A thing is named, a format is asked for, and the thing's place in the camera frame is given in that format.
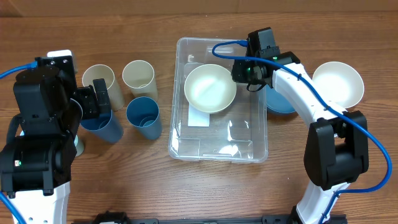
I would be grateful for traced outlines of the tall beige cup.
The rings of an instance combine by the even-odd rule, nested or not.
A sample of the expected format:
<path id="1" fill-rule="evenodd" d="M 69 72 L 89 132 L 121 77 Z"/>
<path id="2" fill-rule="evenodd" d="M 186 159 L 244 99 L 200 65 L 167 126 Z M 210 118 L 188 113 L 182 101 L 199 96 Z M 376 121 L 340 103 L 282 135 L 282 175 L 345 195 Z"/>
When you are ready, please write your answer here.
<path id="1" fill-rule="evenodd" d="M 124 83 L 135 98 L 146 96 L 158 101 L 159 95 L 153 66 L 145 60 L 128 63 L 122 73 Z"/>
<path id="2" fill-rule="evenodd" d="M 99 78 L 105 80 L 113 111 L 120 110 L 124 106 L 125 100 L 115 73 L 109 66 L 97 64 L 88 68 L 82 76 L 82 84 L 83 86 L 93 85 L 93 80 Z"/>

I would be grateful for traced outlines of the dark blue bowl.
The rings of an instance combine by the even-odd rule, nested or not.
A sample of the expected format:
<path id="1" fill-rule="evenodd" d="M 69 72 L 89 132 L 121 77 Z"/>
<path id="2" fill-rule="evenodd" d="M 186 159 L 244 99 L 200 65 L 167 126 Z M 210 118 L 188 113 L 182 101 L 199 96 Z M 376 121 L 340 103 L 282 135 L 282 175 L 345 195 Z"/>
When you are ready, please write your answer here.
<path id="1" fill-rule="evenodd" d="M 278 92 L 269 85 L 266 86 L 267 111 L 277 115 L 288 115 L 295 113 L 294 107 Z"/>

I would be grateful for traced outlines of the cream bowl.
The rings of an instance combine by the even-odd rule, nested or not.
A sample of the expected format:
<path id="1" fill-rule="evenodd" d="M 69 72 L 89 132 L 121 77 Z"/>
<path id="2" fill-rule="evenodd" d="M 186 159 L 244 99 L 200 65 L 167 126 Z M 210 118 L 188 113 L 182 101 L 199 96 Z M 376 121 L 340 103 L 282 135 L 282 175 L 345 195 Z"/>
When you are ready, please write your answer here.
<path id="1" fill-rule="evenodd" d="M 312 80 L 317 88 L 343 108 L 356 106 L 364 95 L 361 75 L 343 62 L 327 62 L 313 73 Z"/>
<path id="2" fill-rule="evenodd" d="M 221 65 L 204 64 L 193 69 L 184 83 L 184 95 L 198 111 L 214 114 L 225 110 L 235 99 L 236 83 Z"/>

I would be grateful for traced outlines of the small mint green cup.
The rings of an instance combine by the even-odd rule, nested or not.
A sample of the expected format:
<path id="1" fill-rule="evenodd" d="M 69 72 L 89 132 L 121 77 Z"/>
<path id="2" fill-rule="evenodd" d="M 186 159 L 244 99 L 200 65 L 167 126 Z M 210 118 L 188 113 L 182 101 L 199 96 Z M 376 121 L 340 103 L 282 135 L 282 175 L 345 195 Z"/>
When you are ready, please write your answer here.
<path id="1" fill-rule="evenodd" d="M 76 157 L 78 157 L 85 150 L 85 145 L 84 145 L 83 141 L 78 137 L 78 135 L 75 136 L 74 144 L 76 147 Z"/>

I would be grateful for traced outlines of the clear plastic storage container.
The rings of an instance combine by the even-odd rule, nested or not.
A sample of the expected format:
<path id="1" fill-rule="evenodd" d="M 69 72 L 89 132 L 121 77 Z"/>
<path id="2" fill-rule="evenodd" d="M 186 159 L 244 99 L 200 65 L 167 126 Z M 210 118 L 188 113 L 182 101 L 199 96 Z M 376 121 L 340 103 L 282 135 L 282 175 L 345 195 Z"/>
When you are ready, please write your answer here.
<path id="1" fill-rule="evenodd" d="M 233 60 L 215 57 L 243 56 L 245 48 L 219 44 L 222 39 L 182 37 L 177 42 L 174 92 L 169 135 L 169 154 L 183 161 L 230 161 L 262 163 L 268 157 L 266 91 L 247 91 L 237 85 L 234 101 L 225 110 L 210 114 L 209 127 L 189 127 L 189 102 L 184 95 L 188 74 L 204 64 L 231 70 Z"/>

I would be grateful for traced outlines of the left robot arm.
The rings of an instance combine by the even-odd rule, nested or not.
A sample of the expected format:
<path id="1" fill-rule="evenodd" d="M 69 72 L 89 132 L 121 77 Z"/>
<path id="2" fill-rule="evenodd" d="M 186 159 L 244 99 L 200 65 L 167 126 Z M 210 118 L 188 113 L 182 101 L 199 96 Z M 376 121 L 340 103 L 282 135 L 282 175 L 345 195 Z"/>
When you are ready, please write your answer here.
<path id="1" fill-rule="evenodd" d="M 78 88 L 74 73 L 46 65 L 19 73 L 13 92 L 19 114 L 1 151 L 1 201 L 16 223 L 34 221 L 41 205 L 40 221 L 62 223 L 79 125 L 111 110 L 105 80 Z"/>

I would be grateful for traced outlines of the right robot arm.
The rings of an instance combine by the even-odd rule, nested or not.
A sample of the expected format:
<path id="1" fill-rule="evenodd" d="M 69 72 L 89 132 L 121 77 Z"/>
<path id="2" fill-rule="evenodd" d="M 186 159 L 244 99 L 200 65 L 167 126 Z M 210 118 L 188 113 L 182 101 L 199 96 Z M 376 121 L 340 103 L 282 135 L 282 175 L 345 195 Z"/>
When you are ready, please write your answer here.
<path id="1" fill-rule="evenodd" d="M 232 76 L 248 86 L 269 85 L 304 120 L 308 127 L 304 166 L 310 182 L 288 222 L 328 222 L 340 194 L 368 170 L 365 116 L 326 102 L 292 52 L 271 58 L 237 57 Z"/>

